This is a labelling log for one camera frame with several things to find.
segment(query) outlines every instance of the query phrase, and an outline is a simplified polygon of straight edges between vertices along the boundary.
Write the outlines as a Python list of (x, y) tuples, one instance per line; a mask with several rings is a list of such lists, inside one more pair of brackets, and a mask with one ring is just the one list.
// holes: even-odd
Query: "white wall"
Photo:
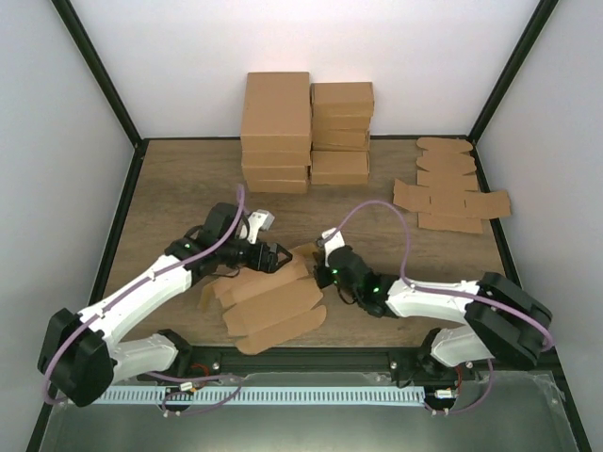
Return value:
[(84, 307), (132, 147), (51, 2), (0, 4), (0, 450), (41, 408), (50, 315)]
[(372, 80), (374, 134), (467, 134), (537, 0), (73, 0), (144, 137), (237, 136), (245, 74)]
[(593, 450), (603, 450), (603, 3), (560, 2), (479, 143), (510, 191), (505, 234), (552, 330)]

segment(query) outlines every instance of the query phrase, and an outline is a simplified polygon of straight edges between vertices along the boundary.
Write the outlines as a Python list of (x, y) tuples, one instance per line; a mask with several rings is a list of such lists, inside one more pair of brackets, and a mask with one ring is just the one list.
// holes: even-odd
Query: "wood surface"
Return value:
[[(247, 206), (270, 210), (276, 219), (263, 238), (292, 248), (315, 240), (337, 225), (359, 202), (392, 200), (395, 178), (416, 182), (414, 140), (372, 140), (368, 186), (310, 186), (305, 195), (249, 193)], [(236, 202), (243, 182), (238, 140), (154, 140), (150, 143), (111, 269), (106, 295), (144, 271), (172, 240), (204, 222), (216, 202)], [(422, 281), (458, 282), (502, 273), (489, 222), (484, 234), (420, 230), (416, 214), (404, 213), (411, 229), (412, 250), (407, 275)], [(404, 251), (404, 235), (396, 216), (381, 206), (360, 211), (344, 228), (348, 244), (375, 269), (396, 273)], [(195, 345), (232, 345), (217, 301), (206, 312), (199, 307), (202, 284), (168, 301), (128, 336), (135, 339), (170, 328)], [(344, 304), (333, 289), (322, 301), (328, 314), (316, 331), (287, 346), (411, 347), (432, 328), (447, 326), (428, 318), (374, 318)]]

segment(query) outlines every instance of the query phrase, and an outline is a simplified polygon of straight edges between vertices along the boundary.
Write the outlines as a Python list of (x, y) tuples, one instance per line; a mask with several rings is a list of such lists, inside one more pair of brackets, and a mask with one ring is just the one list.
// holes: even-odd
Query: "stacked cardboard box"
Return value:
[(311, 116), (309, 73), (247, 75), (241, 166), (250, 191), (307, 191)]
[(312, 184), (368, 183), (370, 82), (312, 85)]

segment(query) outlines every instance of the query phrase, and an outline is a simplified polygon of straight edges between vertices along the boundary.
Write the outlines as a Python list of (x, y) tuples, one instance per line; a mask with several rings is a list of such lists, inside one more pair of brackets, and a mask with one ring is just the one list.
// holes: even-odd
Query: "white grille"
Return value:
[[(176, 395), (170, 404), (212, 405), (235, 388), (208, 386), (194, 395)], [(112, 386), (95, 404), (156, 405), (165, 398), (166, 388), (156, 386)], [(423, 405), (422, 387), (398, 389), (384, 387), (294, 387), (243, 388), (228, 405), (386, 405), (416, 407)]]

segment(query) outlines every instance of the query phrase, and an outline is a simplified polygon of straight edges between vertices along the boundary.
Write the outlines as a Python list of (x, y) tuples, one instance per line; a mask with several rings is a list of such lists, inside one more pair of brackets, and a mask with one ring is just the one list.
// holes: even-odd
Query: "gray floor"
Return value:
[[(269, 379), (272, 384), (274, 376)], [(300, 384), (300, 377), (295, 382)], [(470, 402), (479, 389), (479, 385), (467, 383), (459, 402)], [(476, 410), (448, 418), (433, 418), (420, 408), (225, 407), (200, 416), (164, 419), (155, 406), (85, 409), (68, 406), (53, 413), (41, 450), (555, 452), (577, 449), (561, 395), (550, 377), (510, 372), (497, 373), (492, 393)]]

